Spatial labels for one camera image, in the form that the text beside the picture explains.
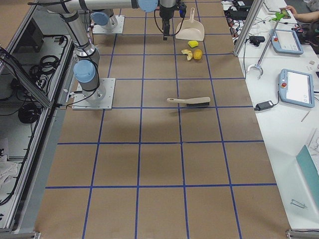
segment metal rod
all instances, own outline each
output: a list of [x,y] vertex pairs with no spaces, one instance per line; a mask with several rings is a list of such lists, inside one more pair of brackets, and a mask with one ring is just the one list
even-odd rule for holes
[[269,46],[269,44],[270,44],[270,42],[271,42],[271,38],[273,37],[273,35],[274,35],[274,33],[275,33],[275,30],[276,30],[276,28],[277,28],[277,25],[278,25],[279,21],[280,21],[280,20],[277,20],[277,21],[276,21],[276,24],[275,24],[274,28],[271,30],[271,32],[270,32],[270,34],[269,34],[269,38],[268,38],[268,40],[267,40],[266,46],[265,46],[265,48],[264,48],[264,50],[263,50],[263,53],[261,53],[261,56],[260,56],[260,58],[259,58],[259,60],[258,60],[258,63],[257,63],[257,66],[259,66],[259,65],[261,64],[261,61],[262,61],[263,58],[264,58],[264,55],[265,55],[265,53],[266,53],[266,51],[267,51],[267,48],[268,48],[268,46]]
[[239,38],[237,40],[237,43],[235,45],[234,49],[234,56],[238,56],[239,52],[243,46],[243,44],[246,41],[246,38],[248,36],[248,33],[254,24],[254,21],[256,20],[256,17],[260,11],[260,8],[262,7],[262,4],[264,3],[264,0],[255,0],[249,10],[248,16],[246,18],[245,24],[240,32]]
[[[6,59],[5,56],[3,54],[0,54],[0,57],[2,57],[3,59]],[[19,66],[17,66],[17,64],[11,60],[11,59],[6,59],[15,69],[15,72],[21,82],[21,84],[23,85],[23,87],[25,87],[25,89],[27,91],[29,91],[31,93],[31,95],[37,100],[39,101],[39,103],[45,107],[45,108],[51,108],[52,107],[52,102],[48,99],[48,97],[44,94],[44,92],[38,87],[35,86],[30,79],[28,79],[27,76],[25,76],[25,74],[22,72],[22,70],[19,68]],[[10,71],[10,73],[12,75],[15,76],[15,72],[11,67],[7,67],[7,69]]]

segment grid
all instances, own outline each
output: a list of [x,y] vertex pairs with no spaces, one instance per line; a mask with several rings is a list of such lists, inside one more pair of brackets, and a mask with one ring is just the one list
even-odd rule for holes
[[[106,43],[109,46],[108,49],[103,48],[103,46],[100,49],[101,77],[103,74],[107,77],[114,77],[115,73],[120,74],[120,77],[115,76],[117,77],[116,88],[123,91],[120,96],[118,96],[120,90],[116,92],[113,110],[101,113],[67,111],[57,154],[64,156],[63,154],[68,154],[68,151],[74,151],[77,153],[73,153],[73,156],[76,155],[81,160],[91,156],[91,164],[85,162],[81,166],[82,168],[77,168],[77,172],[81,169],[92,168],[92,173],[86,177],[86,180],[81,174],[81,180],[74,179],[75,176],[72,175],[72,180],[69,181],[71,183],[68,184],[65,168],[59,165],[61,161],[58,161],[58,156],[56,156],[36,224],[36,229],[39,229],[45,238],[57,237],[56,231],[52,232],[48,229],[54,225],[53,219],[51,219],[52,221],[46,220],[44,216],[47,214],[46,206],[50,203],[48,198],[50,195],[75,193],[75,190],[75,194],[78,194],[79,198],[83,198],[82,206],[85,207],[85,211],[82,210],[80,218],[83,220],[78,222],[77,230],[72,234],[76,235],[74,238],[101,238],[102,235],[96,236],[94,230],[102,231],[103,238],[284,238],[285,230],[288,229],[287,218],[239,62],[231,54],[232,45],[227,47],[225,43],[222,49],[214,49],[213,51],[217,51],[215,53],[209,50],[211,45],[208,46],[208,40],[214,39],[215,36],[225,36],[224,39],[229,39],[231,42],[231,36],[228,33],[227,25],[225,25],[226,20],[222,16],[220,2],[195,0],[186,2],[186,4],[189,8],[196,7],[198,20],[203,24],[206,23],[204,24],[205,30],[208,21],[212,19],[217,22],[216,25],[221,25],[215,31],[209,30],[208,27],[205,41],[199,46],[203,50],[203,59],[199,64],[194,61],[186,62],[185,56],[179,53],[181,45],[187,48],[187,41],[181,42],[172,39],[173,50],[171,54],[161,53],[155,46],[151,50],[147,49],[149,37],[161,38],[159,34],[155,34],[154,28],[149,28],[152,16],[145,13],[144,16],[130,16],[127,14],[130,13],[127,9],[119,12],[119,14],[125,12],[125,27],[126,24],[131,23],[130,20],[135,24],[144,21],[146,27],[143,29],[134,28],[134,30],[140,31],[138,34],[128,31],[128,33],[124,32],[123,36],[116,35],[113,44]],[[205,15],[204,6],[214,9],[213,16]],[[178,21],[178,18],[174,18],[173,28]],[[137,50],[125,48],[129,36],[138,38],[134,44],[143,53],[138,54]],[[132,68],[133,64],[132,62],[129,64],[128,59],[134,59],[136,64],[138,61],[142,62],[142,75],[140,77],[139,73],[134,71],[136,67]],[[154,72],[152,63],[155,61],[157,65],[158,63],[163,64],[166,71],[158,72],[155,70]],[[194,69],[180,71],[181,68],[185,69],[185,65],[181,65],[182,61],[188,64],[187,68],[196,67],[196,69],[206,69],[206,71],[203,71],[204,73],[199,77],[194,75],[196,73]],[[124,69],[127,67],[127,71],[130,72],[119,70],[118,65],[122,65]],[[226,71],[218,71],[214,69],[215,66],[217,66],[216,68],[226,68]],[[164,77],[158,78],[159,73],[164,74]],[[125,91],[121,87],[124,84],[129,85],[126,88],[129,88],[131,92],[127,92],[127,89]],[[140,92],[141,97],[136,97],[134,92]],[[203,95],[196,94],[207,93],[213,101],[207,108],[196,109],[188,109],[182,105],[167,106],[158,102],[161,93],[173,94],[173,92],[175,92],[176,97],[181,98],[200,97]],[[74,136],[77,129],[72,127],[70,129],[70,119],[80,119],[81,117],[85,117],[86,122],[75,123],[76,126],[85,126],[88,129],[86,131],[86,129],[81,128],[84,136],[77,138]],[[125,127],[125,120],[120,120],[123,118],[128,119],[127,121],[133,122],[132,125],[138,125],[138,127],[131,127],[131,125]],[[206,171],[205,168],[200,168],[200,163],[196,164],[197,160],[201,160],[201,153],[206,150],[208,154],[213,155],[210,160],[222,159],[219,161],[220,171],[224,172],[221,177],[219,177],[217,169]],[[241,152],[244,150],[248,151],[248,156]],[[114,168],[110,167],[107,160],[103,158],[103,156],[108,155],[107,159],[110,160],[112,157],[116,158],[118,154],[121,155],[119,158],[123,159],[125,156],[131,155],[132,152],[137,158],[136,161],[126,158],[124,163],[117,162],[118,164]],[[215,163],[213,167],[218,168],[219,165]],[[246,167],[251,171],[255,170],[257,175],[254,176],[253,172],[247,171]],[[121,169],[119,172],[136,171],[136,177],[126,179],[125,175],[119,177],[116,173],[113,174],[112,170],[116,171],[119,168]],[[198,196],[200,193],[208,196],[200,197]],[[134,230],[127,232],[127,229],[121,228],[121,225],[123,226],[121,223],[118,225],[110,223],[110,227],[113,226],[114,231],[110,231],[109,228],[100,228],[98,225],[94,226],[95,215],[93,212],[96,212],[98,208],[95,203],[103,195],[109,197],[110,202],[115,200],[112,205],[117,208],[114,212],[112,209],[105,209],[106,218],[108,213],[110,213],[110,217],[112,215],[119,216],[118,212],[126,213],[125,210],[121,211],[120,209],[121,200],[123,200],[123,196],[131,198],[127,210],[129,214],[121,219]],[[165,204],[166,197],[171,199],[171,203]],[[245,202],[250,202],[251,205],[247,207]],[[218,207],[223,208],[222,205],[227,207],[225,206],[224,210],[219,211]],[[200,211],[204,208],[207,208],[207,214]],[[153,215],[149,213],[150,210],[154,211],[159,220],[167,218],[169,222],[172,222],[172,218],[177,218],[174,220],[175,228],[171,228],[163,220],[158,224],[152,223]],[[222,219],[221,224],[211,217],[211,212],[219,212],[214,216]],[[196,223],[198,215],[204,215],[207,218]],[[70,237],[72,232],[66,227],[60,233],[60,235]]]

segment scrub brush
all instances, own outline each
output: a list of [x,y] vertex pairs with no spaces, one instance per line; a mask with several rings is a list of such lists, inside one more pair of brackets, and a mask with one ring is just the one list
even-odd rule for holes
[[167,102],[171,103],[183,103],[188,107],[204,107],[209,106],[210,97],[199,97],[199,98],[191,98],[191,99],[174,99],[168,98]]

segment white cloth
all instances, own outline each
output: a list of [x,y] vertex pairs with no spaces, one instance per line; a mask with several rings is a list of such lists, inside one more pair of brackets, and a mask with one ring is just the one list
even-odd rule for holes
[[307,6],[311,11],[318,11],[319,10],[319,0],[310,0],[307,3]]
[[14,162],[0,162],[0,187],[3,184],[10,182],[10,180],[17,176],[18,164]]

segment dustpan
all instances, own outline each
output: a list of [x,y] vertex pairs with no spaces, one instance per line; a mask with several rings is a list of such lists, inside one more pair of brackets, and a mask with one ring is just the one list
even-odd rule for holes
[[203,24],[199,21],[194,20],[195,8],[191,8],[190,10],[190,18],[189,20],[184,20],[183,24],[179,24],[176,29],[176,39],[182,40],[196,40],[203,41],[205,36],[205,30]]

